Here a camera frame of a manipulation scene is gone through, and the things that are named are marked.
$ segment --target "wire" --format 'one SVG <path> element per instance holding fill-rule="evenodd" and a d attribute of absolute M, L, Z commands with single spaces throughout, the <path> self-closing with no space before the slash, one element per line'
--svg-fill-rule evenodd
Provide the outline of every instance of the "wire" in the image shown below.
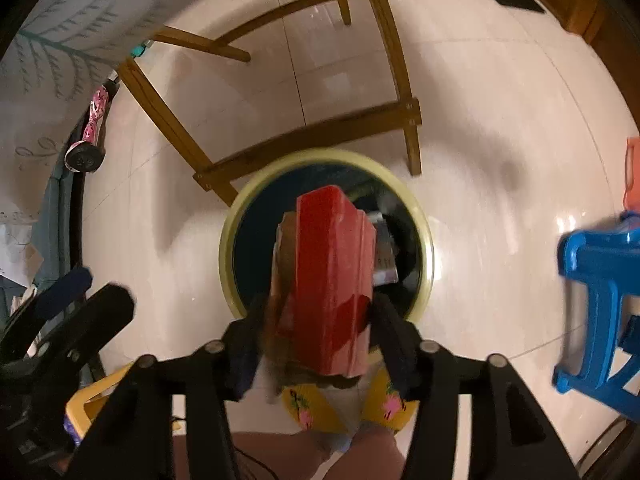
<path fill-rule="evenodd" d="M 248 455 L 247 453 L 245 453 L 244 451 L 242 451 L 242 449 L 239 449 L 236 447 L 236 451 L 238 453 L 240 453 L 242 456 L 248 458 L 249 460 L 251 460 L 252 462 L 256 463 L 257 465 L 259 465 L 261 468 L 266 469 L 270 475 L 273 477 L 273 480 L 280 480 L 280 478 L 278 478 L 278 475 L 276 475 L 276 473 L 274 473 L 273 469 L 271 469 L 270 467 L 268 467 L 267 465 L 263 464 L 262 462 L 260 462 L 257 458 L 252 457 L 251 455 Z"/>

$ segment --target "tiled floor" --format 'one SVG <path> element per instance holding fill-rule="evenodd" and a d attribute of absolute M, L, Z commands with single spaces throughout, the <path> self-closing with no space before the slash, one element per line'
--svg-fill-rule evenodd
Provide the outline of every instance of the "tiled floor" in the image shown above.
<path fill-rule="evenodd" d="M 215 36 L 291 0 L 201 0 L 172 25 Z M 418 197 L 433 232 L 436 282 L 418 328 L 475 358 L 501 352 L 537 395 L 577 460 L 614 417 L 550 385 L 580 348 L 584 292 L 567 301 L 559 236 L 622 209 L 625 139 L 638 134 L 599 58 L 550 15 L 493 0 L 390 0 L 415 95 L 423 174 L 411 178 L 400 132 L 345 148 L 371 156 Z M 305 123 L 394 98 L 367 0 L 302 10 L 236 45 L 249 65 L 155 44 L 140 65 L 217 160 Z M 223 333 L 232 316 L 218 280 L 227 208 L 205 194 L 125 88 L 108 119 L 106 159 L 84 196 L 84 260 L 94 289 L 124 282 L 133 323 L 101 353 L 112 371 L 138 355 L 168 358 Z M 351 425 L 366 384 L 331 392 Z M 468 462 L 461 403 L 456 478 Z M 295 431 L 266 382 L 229 406 L 233 430 Z M 411 428 L 399 433 L 407 450 Z"/>

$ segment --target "wooden chair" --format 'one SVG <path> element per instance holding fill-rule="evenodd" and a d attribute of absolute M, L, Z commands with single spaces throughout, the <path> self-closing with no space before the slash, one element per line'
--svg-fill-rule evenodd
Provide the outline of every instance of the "wooden chair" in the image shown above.
<path fill-rule="evenodd" d="M 163 27 L 152 39 L 248 62 L 251 55 L 229 43 L 288 14 L 330 1 L 332 0 L 295 0 L 265 12 L 215 40 L 172 27 Z M 337 2 L 344 24 L 350 25 L 348 0 L 337 0 Z M 419 175 L 422 168 L 417 126 L 422 123 L 422 118 L 418 99 L 411 92 L 396 22 L 388 0 L 369 0 L 369 3 L 385 45 L 398 98 L 382 105 L 363 108 L 296 128 L 216 163 L 209 159 L 187 133 L 131 57 L 118 67 L 118 74 L 149 118 L 193 168 L 195 171 L 193 177 L 196 182 L 206 191 L 213 190 L 227 205 L 231 205 L 238 195 L 231 185 L 232 180 L 253 173 L 281 156 L 308 148 L 335 146 L 342 142 L 389 132 L 397 128 L 404 130 L 409 171 L 412 175 Z"/>

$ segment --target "bare leg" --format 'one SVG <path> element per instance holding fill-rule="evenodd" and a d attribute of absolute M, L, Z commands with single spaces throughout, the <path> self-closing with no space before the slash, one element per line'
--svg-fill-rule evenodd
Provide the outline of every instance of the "bare leg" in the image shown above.
<path fill-rule="evenodd" d="M 399 480 L 403 469 L 404 456 L 393 431 L 371 424 L 356 433 L 349 450 L 332 465 L 324 480 Z"/>
<path fill-rule="evenodd" d="M 269 472 L 271 469 L 279 480 L 308 480 L 332 453 L 314 431 L 300 431 L 295 434 L 234 433 L 232 439 L 239 449 L 236 459 L 243 479 L 255 477 L 256 480 L 274 480 Z M 189 467 L 184 436 L 174 436 L 174 463 L 176 479 L 188 480 Z"/>

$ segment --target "blue plastic stool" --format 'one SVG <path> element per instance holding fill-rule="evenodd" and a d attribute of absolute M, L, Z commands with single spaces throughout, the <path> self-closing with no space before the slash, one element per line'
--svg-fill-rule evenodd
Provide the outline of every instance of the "blue plastic stool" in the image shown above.
<path fill-rule="evenodd" d="M 564 394 L 572 388 L 640 422 L 640 397 L 623 390 L 640 371 L 640 317 L 632 316 L 620 338 L 620 348 L 631 358 L 609 377 L 618 346 L 622 299 L 640 296 L 640 216 L 624 213 L 615 231 L 576 231 L 558 247 L 560 275 L 587 285 L 587 337 L 580 373 L 572 375 L 558 365 L 553 382 Z"/>

